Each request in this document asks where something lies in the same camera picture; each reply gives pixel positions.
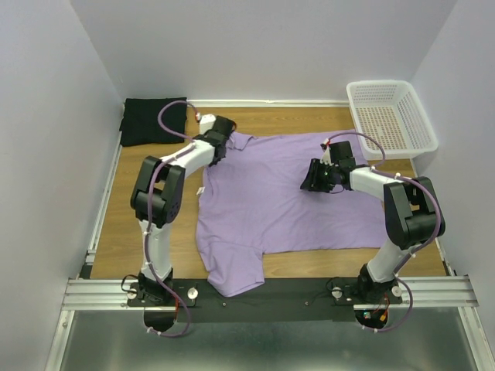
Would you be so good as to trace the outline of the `purple t shirt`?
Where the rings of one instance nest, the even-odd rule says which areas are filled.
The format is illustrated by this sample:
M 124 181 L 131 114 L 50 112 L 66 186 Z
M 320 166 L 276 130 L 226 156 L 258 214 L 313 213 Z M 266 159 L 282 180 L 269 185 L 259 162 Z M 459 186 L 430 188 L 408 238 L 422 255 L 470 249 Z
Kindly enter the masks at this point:
M 262 285 L 263 258 L 306 250 L 375 248 L 387 238 L 381 202 L 363 192 L 301 189 L 324 133 L 235 132 L 203 172 L 196 246 L 208 281 L 232 297 Z

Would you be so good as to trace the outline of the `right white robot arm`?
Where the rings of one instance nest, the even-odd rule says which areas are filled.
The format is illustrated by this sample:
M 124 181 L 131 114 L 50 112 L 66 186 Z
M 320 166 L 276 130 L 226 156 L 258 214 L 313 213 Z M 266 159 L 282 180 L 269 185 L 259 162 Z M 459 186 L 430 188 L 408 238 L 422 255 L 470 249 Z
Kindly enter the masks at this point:
M 348 141 L 321 144 L 323 156 L 310 162 L 300 189 L 329 193 L 337 185 L 364 192 L 384 204 L 387 239 L 362 266 L 352 292 L 364 303 L 374 303 L 397 284 L 398 272 L 409 259 L 444 234 L 442 215 L 431 179 L 408 178 L 381 172 L 374 165 L 358 165 Z

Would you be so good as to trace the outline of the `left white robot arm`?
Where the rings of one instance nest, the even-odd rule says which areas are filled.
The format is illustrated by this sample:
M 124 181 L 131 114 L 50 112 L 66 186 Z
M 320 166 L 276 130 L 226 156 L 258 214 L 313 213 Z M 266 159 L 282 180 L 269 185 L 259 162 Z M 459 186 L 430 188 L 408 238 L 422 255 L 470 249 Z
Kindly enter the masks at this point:
M 221 161 L 235 131 L 231 119 L 208 114 L 200 133 L 183 149 L 161 158 L 145 158 L 131 194 L 131 208 L 142 230 L 143 263 L 136 296 L 164 305 L 172 293 L 170 236 L 182 204 L 185 180 L 195 171 Z

